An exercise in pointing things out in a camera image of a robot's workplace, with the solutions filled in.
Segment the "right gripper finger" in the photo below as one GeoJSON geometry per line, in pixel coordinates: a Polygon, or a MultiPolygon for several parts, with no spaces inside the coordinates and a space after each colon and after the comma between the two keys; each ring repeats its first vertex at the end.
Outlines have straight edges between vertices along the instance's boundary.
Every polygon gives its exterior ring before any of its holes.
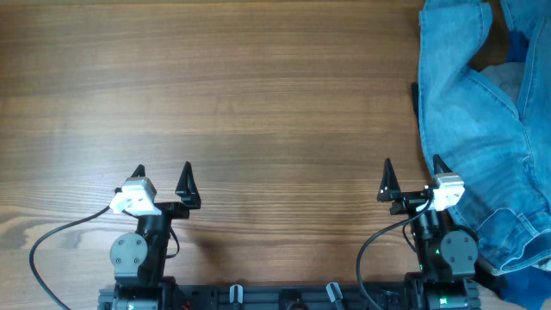
{"type": "Polygon", "coordinates": [[[392,202],[401,197],[401,189],[390,158],[384,161],[381,185],[377,194],[378,202],[392,202]]]}
{"type": "Polygon", "coordinates": [[[433,160],[433,171],[435,175],[451,172],[451,169],[445,164],[443,159],[438,154],[435,154],[432,160],[433,160]]]}

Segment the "light blue denim jeans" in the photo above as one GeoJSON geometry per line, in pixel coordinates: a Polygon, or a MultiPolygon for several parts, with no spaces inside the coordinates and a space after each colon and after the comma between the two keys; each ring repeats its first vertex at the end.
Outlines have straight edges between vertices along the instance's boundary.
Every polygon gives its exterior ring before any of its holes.
{"type": "Polygon", "coordinates": [[[502,2],[523,40],[517,104],[471,68],[492,25],[481,1],[429,1],[419,14],[418,122],[424,157],[438,154],[465,191],[449,209],[475,231],[495,276],[550,268],[550,4],[502,2]]]}

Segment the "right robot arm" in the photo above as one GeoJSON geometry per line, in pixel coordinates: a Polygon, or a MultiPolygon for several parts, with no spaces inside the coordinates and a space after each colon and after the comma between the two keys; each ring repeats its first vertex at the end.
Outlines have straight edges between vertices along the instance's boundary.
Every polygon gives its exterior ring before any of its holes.
{"type": "Polygon", "coordinates": [[[478,238],[464,226],[447,219],[447,211],[464,194],[464,182],[439,156],[437,174],[419,191],[400,189],[390,159],[384,162],[379,202],[391,204],[391,215],[405,215],[412,239],[409,241],[419,265],[418,272],[403,282],[369,284],[371,305],[381,309],[478,309],[475,263],[478,238]]]}

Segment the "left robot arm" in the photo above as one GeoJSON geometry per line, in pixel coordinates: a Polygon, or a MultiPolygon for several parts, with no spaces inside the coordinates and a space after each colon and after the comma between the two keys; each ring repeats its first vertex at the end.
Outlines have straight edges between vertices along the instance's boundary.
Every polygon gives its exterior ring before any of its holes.
{"type": "Polygon", "coordinates": [[[164,275],[168,245],[176,239],[171,222],[186,220],[192,210],[201,207],[192,165],[183,166],[175,194],[178,201],[156,202],[157,191],[145,175],[145,166],[115,190],[109,207],[116,214],[137,219],[136,230],[121,235],[111,246],[110,261],[115,269],[115,288],[102,292],[98,308],[108,310],[188,309],[184,293],[172,276],[164,275]]]}

